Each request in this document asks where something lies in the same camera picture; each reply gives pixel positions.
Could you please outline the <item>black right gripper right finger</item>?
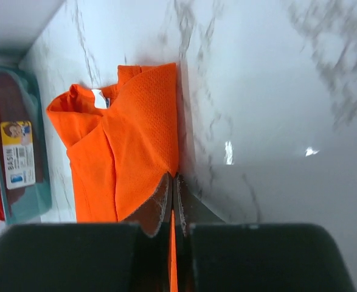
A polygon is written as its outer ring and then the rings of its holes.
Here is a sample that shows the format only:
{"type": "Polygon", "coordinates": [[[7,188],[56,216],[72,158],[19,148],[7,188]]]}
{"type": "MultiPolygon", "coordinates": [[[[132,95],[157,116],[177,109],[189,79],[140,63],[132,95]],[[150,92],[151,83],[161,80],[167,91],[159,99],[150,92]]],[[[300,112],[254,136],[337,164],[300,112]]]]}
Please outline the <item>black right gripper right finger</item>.
{"type": "Polygon", "coordinates": [[[178,291],[355,291],[322,226],[215,221],[181,175],[173,183],[178,291]]]}

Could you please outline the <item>orange t shirt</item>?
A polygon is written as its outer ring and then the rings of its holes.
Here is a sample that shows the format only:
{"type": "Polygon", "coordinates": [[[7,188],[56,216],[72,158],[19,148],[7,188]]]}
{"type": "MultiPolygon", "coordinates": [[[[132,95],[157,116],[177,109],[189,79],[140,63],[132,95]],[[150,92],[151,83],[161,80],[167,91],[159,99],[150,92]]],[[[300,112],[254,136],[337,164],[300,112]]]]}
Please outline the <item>orange t shirt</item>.
{"type": "MultiPolygon", "coordinates": [[[[155,193],[163,175],[174,180],[176,73],[174,63],[119,66],[116,84],[72,85],[51,101],[46,112],[69,158],[75,223],[120,223],[155,193]]],[[[172,205],[169,214],[169,291],[177,291],[172,205]]]]}

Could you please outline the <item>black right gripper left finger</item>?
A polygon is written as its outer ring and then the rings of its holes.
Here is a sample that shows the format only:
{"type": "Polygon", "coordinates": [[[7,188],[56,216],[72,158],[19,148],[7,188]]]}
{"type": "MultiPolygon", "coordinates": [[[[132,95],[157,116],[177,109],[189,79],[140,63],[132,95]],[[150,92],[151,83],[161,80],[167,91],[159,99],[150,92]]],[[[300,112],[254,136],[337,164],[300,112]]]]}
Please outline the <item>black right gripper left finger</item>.
{"type": "Polygon", "coordinates": [[[19,224],[0,236],[0,291],[168,291],[173,179],[120,223],[19,224]]]}

